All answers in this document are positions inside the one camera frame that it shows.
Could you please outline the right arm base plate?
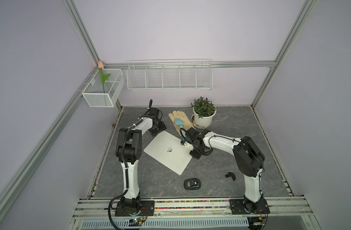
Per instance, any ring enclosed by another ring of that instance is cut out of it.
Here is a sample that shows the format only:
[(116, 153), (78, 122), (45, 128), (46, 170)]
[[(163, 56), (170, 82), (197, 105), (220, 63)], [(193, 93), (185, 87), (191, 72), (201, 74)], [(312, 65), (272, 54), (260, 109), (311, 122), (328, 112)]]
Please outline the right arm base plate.
[(270, 209), (263, 196), (257, 202), (252, 202), (247, 198), (230, 199), (230, 207), (233, 215), (270, 214)]

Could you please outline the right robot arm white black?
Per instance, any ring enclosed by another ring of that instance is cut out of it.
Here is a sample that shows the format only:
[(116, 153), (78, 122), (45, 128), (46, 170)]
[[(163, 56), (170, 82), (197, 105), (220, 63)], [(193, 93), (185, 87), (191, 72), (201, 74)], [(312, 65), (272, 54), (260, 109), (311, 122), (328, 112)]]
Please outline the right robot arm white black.
[(261, 173), (264, 172), (264, 154), (251, 137), (232, 138), (216, 134), (209, 130), (202, 132), (194, 128), (180, 128), (181, 144), (190, 149), (195, 159), (209, 156), (214, 149), (222, 150), (234, 156), (240, 172), (244, 175), (245, 192), (243, 199), (230, 200), (233, 214), (265, 214), (270, 213), (261, 188)]

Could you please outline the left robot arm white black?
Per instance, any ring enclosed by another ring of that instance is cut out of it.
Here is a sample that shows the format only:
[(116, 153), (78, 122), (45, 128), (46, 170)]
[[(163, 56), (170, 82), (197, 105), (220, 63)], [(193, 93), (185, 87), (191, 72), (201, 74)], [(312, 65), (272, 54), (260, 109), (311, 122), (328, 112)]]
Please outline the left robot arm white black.
[(116, 156), (123, 172), (123, 193), (118, 197), (119, 207), (130, 215), (141, 211), (141, 196), (138, 183), (138, 163), (143, 153), (142, 136), (147, 131), (155, 137), (166, 130), (163, 114), (149, 101), (147, 111), (128, 128), (121, 128), (116, 145)]

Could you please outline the black wireless mouse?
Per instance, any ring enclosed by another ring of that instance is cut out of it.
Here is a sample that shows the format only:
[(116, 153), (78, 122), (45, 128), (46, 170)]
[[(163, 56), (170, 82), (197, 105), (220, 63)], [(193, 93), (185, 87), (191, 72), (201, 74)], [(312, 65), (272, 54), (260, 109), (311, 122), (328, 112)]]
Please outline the black wireless mouse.
[(201, 181), (197, 178), (189, 178), (184, 181), (184, 188), (186, 190), (199, 190), (201, 188)]

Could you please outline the silver laptop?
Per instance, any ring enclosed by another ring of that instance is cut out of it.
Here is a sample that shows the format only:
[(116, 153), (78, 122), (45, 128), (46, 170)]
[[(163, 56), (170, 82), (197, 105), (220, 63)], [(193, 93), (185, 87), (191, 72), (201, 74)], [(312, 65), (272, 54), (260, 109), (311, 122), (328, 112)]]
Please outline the silver laptop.
[(147, 145), (144, 152), (178, 175), (182, 175), (192, 157), (190, 149), (176, 136), (163, 131)]

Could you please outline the black mouse battery cover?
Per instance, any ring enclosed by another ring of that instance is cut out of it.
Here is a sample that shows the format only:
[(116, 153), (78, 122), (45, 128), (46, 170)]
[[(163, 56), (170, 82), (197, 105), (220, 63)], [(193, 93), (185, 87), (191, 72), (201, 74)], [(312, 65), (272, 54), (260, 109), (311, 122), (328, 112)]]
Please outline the black mouse battery cover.
[(236, 176), (233, 172), (228, 172), (227, 174), (225, 174), (226, 178), (231, 178), (233, 181), (236, 180)]

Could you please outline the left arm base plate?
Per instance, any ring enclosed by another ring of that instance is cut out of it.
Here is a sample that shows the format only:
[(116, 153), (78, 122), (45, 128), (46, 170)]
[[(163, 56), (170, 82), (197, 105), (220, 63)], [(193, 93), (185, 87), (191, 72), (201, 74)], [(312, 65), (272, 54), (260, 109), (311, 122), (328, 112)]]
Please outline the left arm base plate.
[(116, 217), (153, 216), (155, 211), (154, 200), (125, 200), (117, 204)]

